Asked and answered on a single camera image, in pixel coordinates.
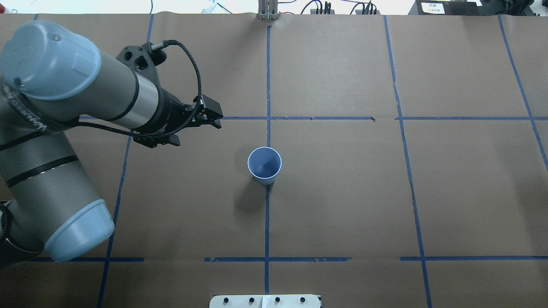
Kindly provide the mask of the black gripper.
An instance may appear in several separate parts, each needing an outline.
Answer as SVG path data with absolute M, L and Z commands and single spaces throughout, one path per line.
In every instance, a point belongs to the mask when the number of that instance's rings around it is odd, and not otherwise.
M 131 138 L 147 148 L 180 146 L 176 134 L 191 123 L 194 128 L 204 125 L 222 128 L 221 105 L 206 95 L 196 96 L 194 107 L 183 104 L 164 88 L 137 88 L 131 103 Z

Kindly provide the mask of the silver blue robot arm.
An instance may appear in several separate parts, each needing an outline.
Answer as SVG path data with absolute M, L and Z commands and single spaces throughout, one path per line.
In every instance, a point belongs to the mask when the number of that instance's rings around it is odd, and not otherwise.
M 159 82 L 156 68 L 169 46 L 186 53 L 197 76 L 190 104 Z M 1 53 L 1 177 L 13 195 L 1 205 L 1 267 L 42 253 L 71 261 L 114 233 L 106 202 L 65 131 L 95 128 L 148 148 L 180 146 L 179 131 L 220 129 L 222 117 L 180 41 L 127 46 L 114 58 L 52 21 L 22 25 Z

